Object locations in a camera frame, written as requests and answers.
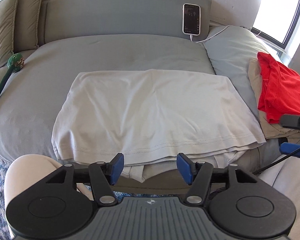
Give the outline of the window with dark frame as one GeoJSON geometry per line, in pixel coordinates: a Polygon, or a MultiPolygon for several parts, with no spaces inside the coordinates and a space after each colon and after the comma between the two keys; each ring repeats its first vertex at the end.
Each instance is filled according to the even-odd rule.
{"type": "Polygon", "coordinates": [[[261,0],[251,31],[292,58],[300,46],[300,0],[261,0]]]}

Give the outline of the white printed t-shirt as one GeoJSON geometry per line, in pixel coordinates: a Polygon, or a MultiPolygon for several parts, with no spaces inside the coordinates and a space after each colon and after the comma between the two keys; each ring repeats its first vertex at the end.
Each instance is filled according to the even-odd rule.
{"type": "Polygon", "coordinates": [[[227,77],[156,69],[78,74],[51,138],[59,160],[122,153],[123,176],[139,182],[175,169],[179,153],[224,168],[265,141],[227,77]]]}

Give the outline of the beige throw pillow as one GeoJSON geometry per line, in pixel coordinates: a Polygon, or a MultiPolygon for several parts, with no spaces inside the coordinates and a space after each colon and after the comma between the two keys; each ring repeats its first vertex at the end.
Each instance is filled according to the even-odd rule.
{"type": "Polygon", "coordinates": [[[14,52],[37,49],[42,0],[18,0],[14,28],[14,52]]]}
{"type": "Polygon", "coordinates": [[[14,26],[18,0],[0,2],[0,68],[13,54],[14,26]]]}

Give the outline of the front beige throw pillow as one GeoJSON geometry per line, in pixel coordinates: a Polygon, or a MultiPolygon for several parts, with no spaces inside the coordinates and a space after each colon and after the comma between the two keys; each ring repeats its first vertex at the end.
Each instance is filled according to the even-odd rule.
{"type": "Polygon", "coordinates": [[[14,26],[18,0],[0,2],[0,68],[13,54],[14,26]]]}

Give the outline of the grey sofa seat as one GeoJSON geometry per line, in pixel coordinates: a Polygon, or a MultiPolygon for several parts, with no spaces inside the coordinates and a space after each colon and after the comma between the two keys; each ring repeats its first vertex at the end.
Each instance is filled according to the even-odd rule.
{"type": "Polygon", "coordinates": [[[51,134],[81,72],[172,69],[216,74],[203,44],[158,35],[66,38],[24,51],[25,67],[0,97],[0,160],[25,154],[54,158],[51,134]]]}

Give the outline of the grey sofa back cushion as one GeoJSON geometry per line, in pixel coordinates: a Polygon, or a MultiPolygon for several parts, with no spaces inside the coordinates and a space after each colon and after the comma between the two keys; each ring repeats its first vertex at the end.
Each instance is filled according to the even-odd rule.
{"type": "Polygon", "coordinates": [[[199,38],[205,39],[211,0],[47,0],[40,9],[38,43],[117,34],[187,38],[182,31],[184,4],[200,6],[199,38]]]}

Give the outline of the green massage hammer stick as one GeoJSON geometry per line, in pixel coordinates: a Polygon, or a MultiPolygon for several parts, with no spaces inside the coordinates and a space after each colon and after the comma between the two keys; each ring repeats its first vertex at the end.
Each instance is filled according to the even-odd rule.
{"type": "Polygon", "coordinates": [[[24,67],[24,57],[21,53],[13,54],[7,61],[7,72],[3,76],[2,80],[0,81],[0,94],[2,93],[7,81],[11,77],[12,74],[21,71],[24,67]]]}

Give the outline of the rear beige throw pillow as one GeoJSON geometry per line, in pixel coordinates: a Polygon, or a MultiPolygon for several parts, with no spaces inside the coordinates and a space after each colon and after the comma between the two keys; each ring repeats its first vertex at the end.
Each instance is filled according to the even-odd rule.
{"type": "Polygon", "coordinates": [[[18,0],[14,28],[14,52],[37,49],[42,0],[18,0]]]}

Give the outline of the white smartphone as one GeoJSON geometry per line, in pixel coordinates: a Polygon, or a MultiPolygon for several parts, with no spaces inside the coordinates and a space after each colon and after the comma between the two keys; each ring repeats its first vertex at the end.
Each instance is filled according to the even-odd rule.
{"type": "Polygon", "coordinates": [[[201,28],[201,8],[196,4],[183,5],[183,27],[185,35],[199,36],[201,28]]]}

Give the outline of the red folded garment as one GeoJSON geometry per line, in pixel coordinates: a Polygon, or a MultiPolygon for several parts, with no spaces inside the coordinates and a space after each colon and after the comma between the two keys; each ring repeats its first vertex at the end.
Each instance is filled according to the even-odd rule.
{"type": "Polygon", "coordinates": [[[300,75],[276,61],[270,54],[259,52],[262,90],[258,109],[270,124],[278,124],[284,114],[300,115],[300,75]]]}

